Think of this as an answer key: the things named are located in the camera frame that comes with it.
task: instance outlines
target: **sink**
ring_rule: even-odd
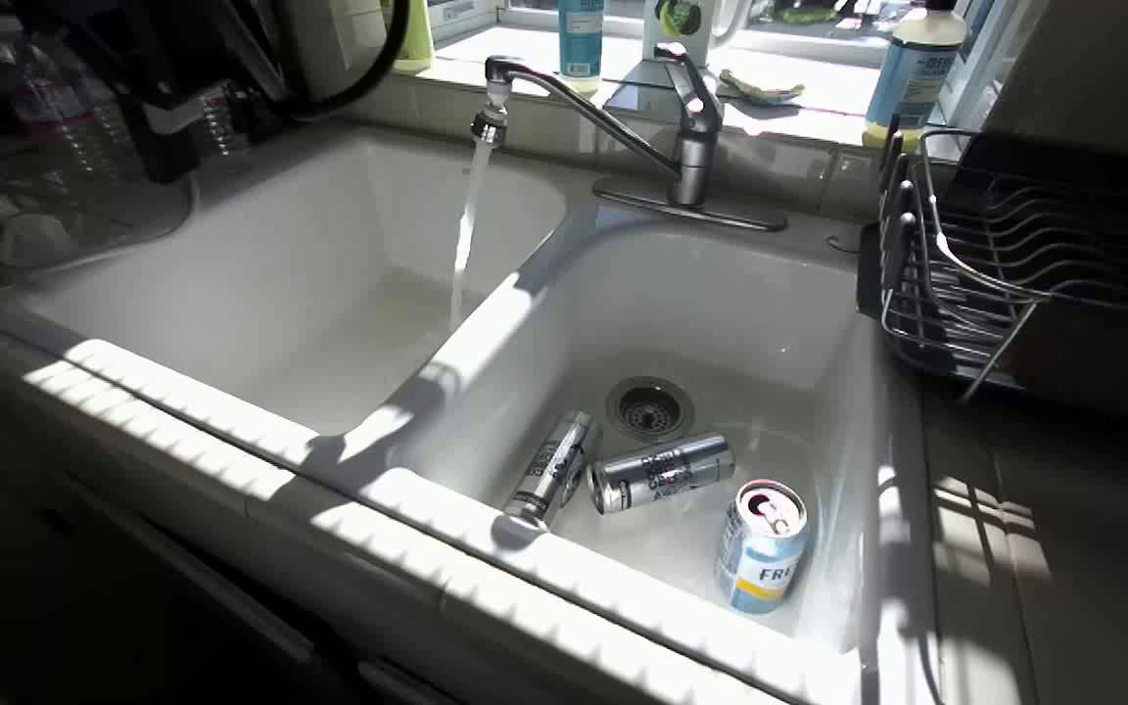
[[[466,161],[454,141],[349,125],[270,141],[200,172],[176,235],[8,286],[0,329],[55,353],[110,341],[309,431],[349,431],[450,333]],[[513,157],[490,168],[470,306],[584,184]]]
[[[497,509],[564,411],[599,419],[599,458],[717,431],[736,454],[729,482],[627,513],[595,513],[580,490],[552,533],[725,603],[725,509],[740,482],[779,478],[807,501],[811,548],[791,599],[760,615],[760,627],[854,650],[873,584],[873,494],[889,435],[885,368],[873,321],[854,306],[854,259],[787,255],[791,243],[823,243],[830,227],[795,215],[783,239],[725,239],[678,223],[595,235],[560,255],[544,282],[486,302],[497,309],[497,298],[521,298],[521,325],[478,372],[458,376],[462,392],[396,462]],[[658,439],[619,415],[619,392],[642,380],[658,380],[678,403]]]

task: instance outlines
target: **dish rack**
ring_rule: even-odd
[[[913,368],[967,380],[964,400],[983,384],[1093,407],[1128,396],[1128,157],[893,133],[877,321]]]

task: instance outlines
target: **water stream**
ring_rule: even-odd
[[[466,282],[466,270],[470,270],[470,259],[474,259],[478,196],[482,196],[482,184],[486,184],[490,153],[494,153],[494,133],[482,133],[474,141],[470,188],[462,196],[462,212],[458,212],[458,223],[454,223],[450,329],[458,329],[458,321],[462,321],[462,282]]]

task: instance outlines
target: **drain strainer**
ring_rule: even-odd
[[[635,376],[611,388],[607,415],[635,439],[666,439],[689,427],[689,400],[670,380]]]

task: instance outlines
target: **kitchen faucet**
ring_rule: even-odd
[[[627,145],[631,153],[646,157],[662,172],[674,176],[666,200],[646,200],[646,196],[627,196],[611,188],[595,188],[599,196],[635,204],[635,208],[654,208],[662,215],[682,215],[697,223],[725,223],[725,227],[744,227],[744,231],[783,231],[787,215],[768,215],[764,223],[736,219],[736,215],[713,215],[705,212],[705,192],[709,192],[709,165],[717,157],[717,137],[721,137],[721,106],[701,71],[685,59],[685,51],[674,47],[654,47],[654,59],[670,71],[678,106],[682,106],[682,125],[678,125],[678,153],[666,157],[650,141],[642,141],[635,129],[627,129],[619,118],[607,110],[591,106],[588,98],[572,94],[560,78],[533,71],[517,59],[490,55],[486,59],[486,110],[474,118],[474,137],[501,145],[509,133],[509,98],[513,98],[513,78],[533,82],[560,98],[568,110],[599,125],[607,137]]]

